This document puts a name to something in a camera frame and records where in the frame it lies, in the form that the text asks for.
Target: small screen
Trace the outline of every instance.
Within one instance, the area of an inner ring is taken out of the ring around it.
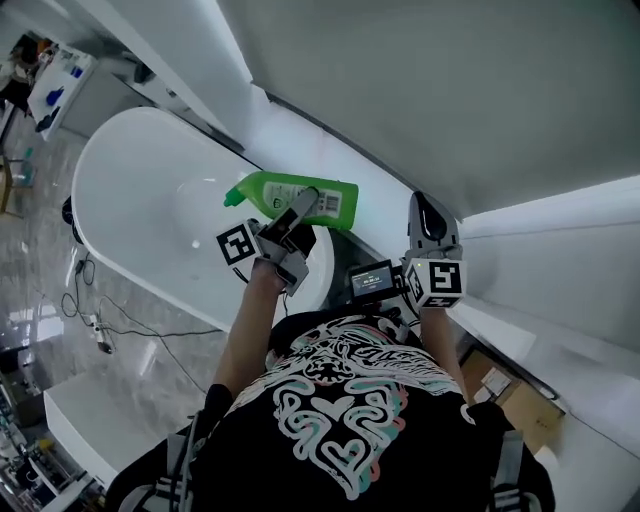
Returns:
[[[393,288],[393,278],[389,267],[376,268],[351,277],[353,295],[361,297],[369,293]]]

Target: fiducial marker cube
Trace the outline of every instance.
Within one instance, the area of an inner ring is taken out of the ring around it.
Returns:
[[[465,296],[467,263],[458,260],[414,258],[405,272],[420,308],[451,308]]]

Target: power cord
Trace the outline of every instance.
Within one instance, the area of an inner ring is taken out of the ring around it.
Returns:
[[[96,264],[93,260],[89,259],[89,255],[90,253],[87,252],[87,255],[78,261],[78,263],[76,263],[76,268],[75,268],[75,272],[73,275],[73,281],[75,283],[75,288],[76,288],[76,296],[75,298],[73,297],[73,295],[71,295],[69,292],[65,292],[62,295],[62,299],[60,299],[60,309],[62,310],[62,313],[64,314],[64,316],[66,316],[67,318],[75,318],[76,316],[80,315],[80,319],[82,320],[82,323],[84,325],[86,325],[87,327],[93,327],[93,325],[91,324],[91,322],[87,322],[85,320],[85,316],[89,316],[86,313],[82,313],[80,311],[80,293],[78,290],[78,276],[80,274],[82,274],[82,280],[84,281],[84,284],[86,284],[87,286],[91,286],[93,284],[93,280],[95,278],[96,275]],[[87,274],[87,269],[91,268],[91,274]],[[67,310],[64,307],[64,301],[66,300],[70,300],[71,304],[73,304],[73,312],[72,313],[68,313]]]
[[[206,391],[204,389],[202,389],[198,385],[198,383],[191,377],[189,372],[187,372],[187,370],[182,365],[182,363],[180,363],[180,361],[178,361],[178,359],[173,354],[173,352],[171,352],[171,350],[167,346],[167,343],[165,342],[164,338],[167,338],[169,336],[177,336],[177,337],[179,337],[179,336],[202,336],[202,335],[205,335],[205,334],[213,334],[213,333],[216,333],[216,332],[221,332],[221,329],[209,329],[207,331],[171,332],[171,333],[167,333],[167,334],[160,334],[155,329],[152,329],[151,327],[149,327],[149,326],[143,324],[142,322],[136,320],[135,318],[133,318],[122,307],[120,307],[118,304],[116,304],[116,302],[111,297],[109,297],[108,295],[103,295],[100,298],[100,302],[98,303],[98,311],[96,312],[97,325],[94,325],[92,322],[89,322],[89,321],[87,321],[85,319],[85,317],[88,317],[90,315],[80,311],[80,294],[79,294],[79,287],[78,287],[78,276],[80,274],[82,274],[82,280],[83,280],[84,284],[87,285],[87,286],[91,286],[93,284],[94,279],[95,279],[96,264],[95,264],[95,262],[93,260],[89,259],[90,255],[91,254],[89,252],[87,252],[87,255],[83,259],[79,260],[78,263],[76,264],[75,271],[74,271],[74,285],[75,285],[76,295],[74,297],[69,292],[65,292],[62,295],[62,299],[60,300],[60,309],[62,310],[62,313],[67,318],[75,318],[76,316],[80,316],[80,319],[82,320],[82,323],[84,323],[85,326],[91,327],[92,329],[95,329],[96,331],[102,331],[107,336],[109,336],[109,339],[110,339],[110,341],[111,341],[111,343],[113,344],[114,347],[116,346],[116,344],[115,344],[115,342],[113,340],[113,337],[111,336],[112,332],[116,333],[116,334],[120,334],[120,335],[137,334],[138,336],[158,338],[160,340],[160,342],[162,343],[162,345],[164,346],[164,348],[167,351],[167,353],[169,354],[169,356],[171,356],[171,358],[178,365],[178,367],[182,370],[182,372],[189,379],[189,381],[196,388],[198,388],[198,390],[200,390],[202,393],[206,394]],[[120,311],[120,313],[122,313],[131,322],[133,322],[133,323],[139,325],[140,327],[142,327],[142,328],[144,328],[144,329],[146,329],[148,331],[151,331],[151,332],[150,333],[141,332],[141,331],[138,331],[138,330],[135,330],[135,329],[128,329],[128,330],[125,330],[125,331],[119,331],[119,330],[114,329],[113,327],[111,327],[111,324],[109,324],[107,322],[103,322],[103,320],[102,320],[102,303],[103,303],[104,299],[108,300],[116,309],[118,309],[118,311]],[[67,309],[65,309],[65,300],[67,302],[71,301],[71,304],[73,305],[73,311],[69,312]]]
[[[104,299],[108,300],[114,308],[116,308],[118,311],[120,311],[120,313],[122,313],[131,322],[133,322],[135,324],[138,324],[140,327],[143,327],[144,329],[147,329],[148,331],[151,331],[153,334],[141,333],[139,331],[133,331],[133,330],[120,332],[120,331],[118,331],[116,329],[113,329],[112,327],[107,326],[107,324],[102,322],[102,301]],[[98,303],[98,312],[96,314],[96,318],[98,319],[98,329],[101,330],[101,331],[104,331],[104,332],[111,331],[111,332],[115,332],[116,334],[132,333],[132,334],[138,334],[139,336],[149,336],[149,337],[158,338],[160,340],[160,343],[162,343],[162,345],[164,346],[165,350],[169,354],[169,356],[171,356],[171,359],[173,359],[173,361],[178,365],[178,367],[182,370],[182,373],[185,374],[185,376],[189,379],[191,384],[193,384],[196,388],[198,388],[205,395],[207,394],[207,392],[198,385],[198,383],[193,379],[193,377],[191,377],[191,375],[186,370],[186,368],[182,365],[182,363],[180,361],[178,361],[178,358],[173,354],[173,352],[171,352],[171,350],[169,349],[169,346],[167,345],[167,342],[164,340],[164,338],[167,337],[167,336],[187,336],[187,335],[190,335],[190,334],[191,335],[209,334],[209,333],[213,333],[213,332],[220,332],[220,329],[214,329],[214,330],[202,331],[202,332],[193,331],[193,332],[188,332],[188,333],[159,334],[158,331],[156,331],[155,329],[152,329],[151,327],[143,324],[142,322],[136,320],[131,315],[129,315],[124,310],[124,308],[122,308],[118,304],[116,304],[115,301],[111,297],[109,297],[108,295],[103,295],[102,297],[100,297],[100,302]]]
[[[244,284],[249,284],[249,280],[246,277],[244,277],[244,274],[240,271],[238,267],[233,267],[233,272],[235,273],[235,275],[237,275],[240,278],[240,280]]]

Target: cleaning spray bottle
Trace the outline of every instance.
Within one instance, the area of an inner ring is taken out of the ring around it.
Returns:
[[[229,190],[224,205],[237,206],[249,199],[263,214],[275,219],[307,187],[315,187],[320,198],[301,221],[303,224],[351,229],[358,202],[358,185],[353,183],[259,171]]]

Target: white bathtub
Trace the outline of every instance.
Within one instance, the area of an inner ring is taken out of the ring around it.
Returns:
[[[102,263],[228,331],[245,285],[215,235],[249,217],[267,220],[249,201],[223,206],[227,190],[256,171],[171,114],[128,110],[102,125],[82,152],[71,192],[76,227]],[[318,309],[329,291],[333,246],[326,228],[314,231],[309,276],[287,300],[289,314]],[[283,316],[279,301],[276,321]]]

